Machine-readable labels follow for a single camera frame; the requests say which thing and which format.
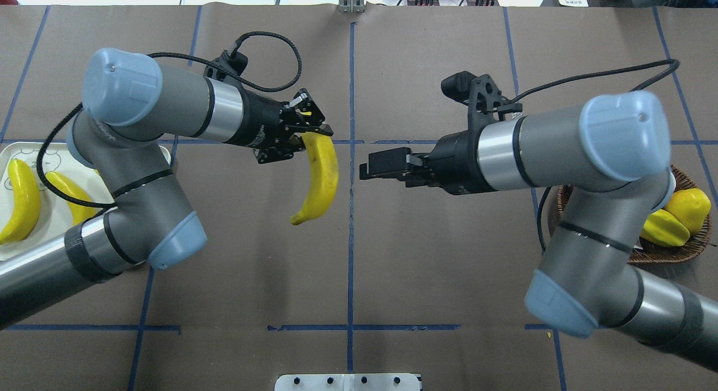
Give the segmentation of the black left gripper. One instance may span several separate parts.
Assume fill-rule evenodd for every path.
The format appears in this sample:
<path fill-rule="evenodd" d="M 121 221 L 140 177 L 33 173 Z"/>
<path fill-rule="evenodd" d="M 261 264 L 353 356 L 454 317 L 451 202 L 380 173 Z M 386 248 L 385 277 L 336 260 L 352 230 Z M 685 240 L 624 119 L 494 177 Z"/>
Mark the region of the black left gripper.
<path fill-rule="evenodd" d="M 287 102 L 244 91 L 243 117 L 238 129 L 238 145 L 254 151 L 259 164 L 277 163 L 305 151 L 300 136 L 313 133 L 333 136 L 325 115 L 307 89 L 296 92 Z"/>

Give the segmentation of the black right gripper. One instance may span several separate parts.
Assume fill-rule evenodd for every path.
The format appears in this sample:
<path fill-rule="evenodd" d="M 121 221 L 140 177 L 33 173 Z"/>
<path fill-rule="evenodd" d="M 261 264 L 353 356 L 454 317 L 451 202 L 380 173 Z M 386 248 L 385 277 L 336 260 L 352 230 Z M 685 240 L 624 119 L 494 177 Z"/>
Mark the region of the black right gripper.
<path fill-rule="evenodd" d="M 476 155 L 470 132 L 443 136 L 426 156 L 432 183 L 454 196 L 482 192 L 483 181 Z M 394 179 L 406 186 L 426 186 L 427 169 L 420 154 L 402 146 L 370 153 L 367 163 L 360 165 L 359 179 Z"/>

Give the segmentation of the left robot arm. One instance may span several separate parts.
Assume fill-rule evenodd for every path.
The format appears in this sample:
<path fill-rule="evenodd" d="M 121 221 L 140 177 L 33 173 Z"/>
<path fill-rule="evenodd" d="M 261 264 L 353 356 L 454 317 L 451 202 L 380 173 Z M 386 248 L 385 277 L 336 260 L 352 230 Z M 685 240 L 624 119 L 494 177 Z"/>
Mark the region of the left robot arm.
<path fill-rule="evenodd" d="M 158 62 L 161 53 L 103 48 L 82 82 L 81 110 L 67 133 L 72 156 L 96 169 L 112 202 L 104 212 L 2 263 L 2 329 L 95 284 L 149 263 L 167 269 L 207 236 L 158 138 L 178 135 L 251 148 L 261 164 L 331 136 L 311 95 L 269 99 L 241 77 L 246 58 L 222 53 L 199 75 Z"/>

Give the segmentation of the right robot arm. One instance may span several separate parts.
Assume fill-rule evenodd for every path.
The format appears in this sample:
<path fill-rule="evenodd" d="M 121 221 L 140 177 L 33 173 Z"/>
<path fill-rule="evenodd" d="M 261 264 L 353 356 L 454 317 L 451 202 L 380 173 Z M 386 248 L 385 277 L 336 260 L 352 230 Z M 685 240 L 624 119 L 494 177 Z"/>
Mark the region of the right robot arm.
<path fill-rule="evenodd" d="M 405 146 L 372 153 L 360 178 L 456 196 L 573 186 L 533 274 L 527 310 L 573 337 L 615 329 L 716 371 L 716 301 L 628 263 L 647 217 L 675 186 L 659 98 L 634 90 L 500 119 L 469 108 L 464 132 L 442 137 L 430 153 Z"/>

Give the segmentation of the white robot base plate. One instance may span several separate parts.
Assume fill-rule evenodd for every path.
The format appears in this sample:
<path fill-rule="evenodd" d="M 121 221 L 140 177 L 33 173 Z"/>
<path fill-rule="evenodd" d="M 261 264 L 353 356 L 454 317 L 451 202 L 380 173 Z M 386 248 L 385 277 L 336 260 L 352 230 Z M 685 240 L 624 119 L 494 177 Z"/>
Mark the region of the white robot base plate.
<path fill-rule="evenodd" d="M 282 375 L 274 390 L 423 390 L 413 373 L 335 373 Z"/>

